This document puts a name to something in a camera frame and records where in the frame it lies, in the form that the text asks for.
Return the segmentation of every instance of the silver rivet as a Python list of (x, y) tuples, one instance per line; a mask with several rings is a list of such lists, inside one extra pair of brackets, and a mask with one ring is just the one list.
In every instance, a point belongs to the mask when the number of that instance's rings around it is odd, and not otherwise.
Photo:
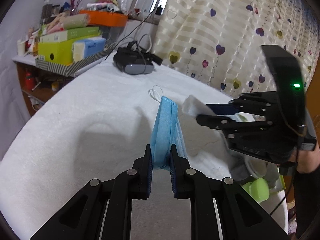
[(97, 186), (99, 184), (99, 180), (98, 179), (92, 179), (92, 180), (90, 180), (89, 184), (92, 187)]
[(196, 174), (196, 170), (190, 168), (190, 169), (186, 170), (186, 173), (189, 174), (189, 175), (195, 175)]
[(225, 184), (228, 184), (228, 185), (233, 184), (233, 179), (232, 178), (225, 178), (223, 181), (224, 181)]
[(127, 170), (127, 173), (128, 173), (128, 175), (135, 175), (135, 174), (137, 174), (137, 170), (129, 169), (129, 170)]

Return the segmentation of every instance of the white cup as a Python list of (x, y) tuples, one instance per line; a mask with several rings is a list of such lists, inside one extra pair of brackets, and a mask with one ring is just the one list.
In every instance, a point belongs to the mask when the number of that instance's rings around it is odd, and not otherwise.
[(26, 52), (26, 51), (25, 51), (25, 49), (26, 49), (26, 42), (25, 42), (25, 41), (18, 40), (18, 42), (17, 42), (17, 48), (18, 48), (18, 55), (19, 55), (19, 56), (23, 56), (24, 53)]

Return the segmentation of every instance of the red bottle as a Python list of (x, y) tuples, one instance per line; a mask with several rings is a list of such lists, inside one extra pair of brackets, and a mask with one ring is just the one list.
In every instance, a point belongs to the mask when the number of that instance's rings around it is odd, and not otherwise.
[(36, 85), (36, 80), (35, 78), (32, 76), (32, 74), (27, 71), (26, 73), (26, 88), (28, 90), (32, 90)]

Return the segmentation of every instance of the light green box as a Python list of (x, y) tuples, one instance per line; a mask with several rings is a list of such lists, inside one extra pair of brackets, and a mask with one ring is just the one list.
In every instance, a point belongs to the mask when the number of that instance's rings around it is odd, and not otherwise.
[(76, 39), (79, 37), (89, 36), (89, 35), (98, 35), (99, 27), (83, 27), (75, 28), (62, 32), (56, 32), (47, 34), (40, 37), (40, 42), (62, 42), (71, 39)]
[(38, 55), (39, 59), (49, 61), (52, 63), (59, 63), (63, 65), (69, 65), (73, 62), (72, 58), (72, 45), (75, 41), (96, 37), (95, 35), (89, 35), (71, 39), (62, 42), (39, 42), (38, 43)]

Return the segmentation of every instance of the orange basket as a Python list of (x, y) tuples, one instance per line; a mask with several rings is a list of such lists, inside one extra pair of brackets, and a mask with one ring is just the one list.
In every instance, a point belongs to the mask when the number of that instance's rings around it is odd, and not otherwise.
[(109, 13), (100, 11), (81, 10), (79, 13), (90, 15), (89, 24), (103, 25), (108, 27), (124, 27), (128, 21), (128, 16), (120, 13)]

